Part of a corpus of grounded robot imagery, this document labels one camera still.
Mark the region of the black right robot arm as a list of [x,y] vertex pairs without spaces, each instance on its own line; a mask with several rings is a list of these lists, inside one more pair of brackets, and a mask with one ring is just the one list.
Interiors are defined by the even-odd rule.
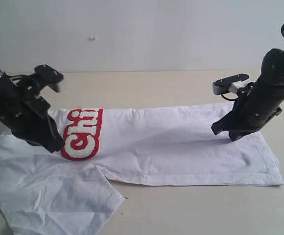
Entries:
[[262,61],[261,74],[252,82],[241,73],[219,79],[212,84],[215,95],[237,95],[232,110],[212,124],[215,135],[228,132],[231,141],[260,131],[282,112],[284,101],[284,50],[270,50]]

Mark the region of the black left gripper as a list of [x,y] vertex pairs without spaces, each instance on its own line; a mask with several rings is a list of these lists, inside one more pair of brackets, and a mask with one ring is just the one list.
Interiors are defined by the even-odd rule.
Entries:
[[17,138],[53,153],[63,148],[63,139],[40,91],[35,73],[14,78],[0,71],[0,122]]

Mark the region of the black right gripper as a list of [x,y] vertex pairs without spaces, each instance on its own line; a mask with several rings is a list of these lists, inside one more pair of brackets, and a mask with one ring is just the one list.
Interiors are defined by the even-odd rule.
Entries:
[[232,117],[225,115],[211,125],[211,130],[214,135],[228,132],[231,141],[238,141],[260,130],[282,100],[282,88],[268,85],[261,75],[248,96],[235,106]]

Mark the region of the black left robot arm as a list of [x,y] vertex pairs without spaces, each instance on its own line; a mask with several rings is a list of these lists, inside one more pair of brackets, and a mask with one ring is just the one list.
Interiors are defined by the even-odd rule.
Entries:
[[30,75],[10,76],[0,70],[0,122],[32,146],[42,146],[51,153],[59,151],[64,141],[48,114],[50,104],[40,92],[46,86],[60,92],[63,79],[46,64],[35,67]]

